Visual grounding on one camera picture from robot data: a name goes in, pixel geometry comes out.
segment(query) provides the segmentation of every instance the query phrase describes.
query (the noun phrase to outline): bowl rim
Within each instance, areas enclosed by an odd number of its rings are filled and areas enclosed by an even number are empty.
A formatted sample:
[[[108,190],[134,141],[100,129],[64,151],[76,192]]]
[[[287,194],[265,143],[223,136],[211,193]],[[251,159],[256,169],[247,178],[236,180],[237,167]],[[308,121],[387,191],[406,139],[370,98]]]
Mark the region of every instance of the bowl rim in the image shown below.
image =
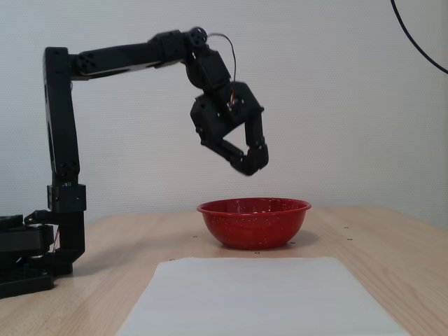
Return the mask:
[[[207,207],[209,205],[212,205],[214,203],[224,202],[224,201],[236,201],[236,200],[285,200],[285,201],[294,201],[294,202],[300,202],[303,204],[303,207],[300,207],[298,209],[291,209],[291,210],[283,210],[283,211],[275,211],[275,212],[222,212],[222,211],[212,211],[212,210],[206,210],[204,207]],[[302,199],[294,199],[294,198],[285,198],[285,197],[243,197],[243,198],[230,198],[230,199],[220,199],[217,201],[211,201],[207,203],[202,203],[197,206],[196,210],[198,210],[202,214],[209,214],[209,215],[219,215],[219,216],[275,216],[275,215],[281,215],[281,214],[292,214],[294,212],[301,212],[311,209],[311,203],[304,201]]]

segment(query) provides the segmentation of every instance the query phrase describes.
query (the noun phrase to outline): white wall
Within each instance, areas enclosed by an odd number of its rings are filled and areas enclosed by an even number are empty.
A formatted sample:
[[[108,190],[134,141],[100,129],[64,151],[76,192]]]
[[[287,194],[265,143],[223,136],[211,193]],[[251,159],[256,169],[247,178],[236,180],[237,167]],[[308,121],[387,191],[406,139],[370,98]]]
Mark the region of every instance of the white wall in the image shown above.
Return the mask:
[[[421,42],[434,17],[406,4],[398,1],[421,24],[412,31]],[[435,10],[443,20],[431,26],[445,47],[446,13]],[[389,0],[2,1],[0,25],[0,214],[46,208],[46,46],[79,53],[200,25],[233,40],[237,78],[266,108],[270,163],[247,178],[200,146],[189,116],[200,92],[180,64],[76,82],[88,222],[284,196],[383,204],[448,229],[448,75],[405,38]],[[210,42],[232,70],[226,42]]]

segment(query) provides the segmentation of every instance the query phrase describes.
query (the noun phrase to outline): black cable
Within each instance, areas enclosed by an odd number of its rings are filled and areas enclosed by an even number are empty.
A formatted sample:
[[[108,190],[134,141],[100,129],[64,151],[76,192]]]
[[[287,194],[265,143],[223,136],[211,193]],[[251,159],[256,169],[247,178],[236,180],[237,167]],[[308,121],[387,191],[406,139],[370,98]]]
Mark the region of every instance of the black cable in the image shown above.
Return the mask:
[[[400,26],[402,27],[403,31],[405,32],[406,36],[408,37],[408,39],[412,42],[412,44],[414,45],[414,47],[436,68],[438,68],[439,70],[445,72],[446,74],[448,74],[448,70],[446,70],[443,66],[440,66],[434,59],[432,59],[431,57],[428,56],[428,54],[426,54],[426,52],[424,52],[419,45],[417,44],[417,42],[412,38],[411,34],[409,34],[408,30],[405,27],[405,24],[403,23],[403,20],[401,20],[400,14],[398,12],[397,6],[395,5],[395,0],[391,0],[392,3],[392,7],[393,7],[393,11],[395,12],[395,15],[397,16],[397,19],[400,23]]]
[[[226,35],[222,34],[222,33],[211,33],[208,34],[208,37],[210,36],[220,36],[223,37],[224,39],[226,39],[227,41],[229,41],[230,46],[232,47],[232,55],[233,55],[233,84],[232,84],[232,97],[233,99],[235,99],[234,95],[235,95],[235,81],[236,81],[236,77],[237,77],[237,58],[235,57],[235,50],[233,49],[233,43],[231,42],[230,38],[228,38]]]

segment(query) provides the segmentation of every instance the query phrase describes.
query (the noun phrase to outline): speckled red bowl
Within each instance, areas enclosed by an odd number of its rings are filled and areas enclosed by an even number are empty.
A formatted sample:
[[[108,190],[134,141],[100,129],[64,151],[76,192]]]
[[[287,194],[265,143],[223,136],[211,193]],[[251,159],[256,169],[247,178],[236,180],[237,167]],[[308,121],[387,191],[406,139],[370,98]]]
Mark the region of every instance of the speckled red bowl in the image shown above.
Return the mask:
[[[240,198],[204,203],[210,233],[234,249],[271,249],[293,238],[311,204],[287,198]]]

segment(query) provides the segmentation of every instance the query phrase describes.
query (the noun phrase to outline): black robotic arm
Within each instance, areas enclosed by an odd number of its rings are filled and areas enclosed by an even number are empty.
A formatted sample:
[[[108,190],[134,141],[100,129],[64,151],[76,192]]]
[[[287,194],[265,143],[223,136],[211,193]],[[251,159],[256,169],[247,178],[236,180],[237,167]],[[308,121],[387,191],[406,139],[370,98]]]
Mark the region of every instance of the black robotic arm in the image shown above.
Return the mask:
[[[169,31],[147,43],[69,54],[66,48],[46,48],[43,56],[48,142],[52,185],[47,187],[49,211],[35,211],[22,222],[21,216],[0,217],[0,273],[19,281],[0,282],[0,298],[53,287],[53,276],[72,273],[72,263],[84,253],[85,185],[80,172],[72,81],[88,81],[181,62],[190,82],[203,90],[190,115],[201,144],[224,157],[238,171],[252,175],[268,162],[259,105],[245,83],[230,80],[219,53],[207,45],[207,33],[199,27],[187,32]],[[224,140],[245,124],[248,152]],[[53,229],[59,226],[59,248]]]

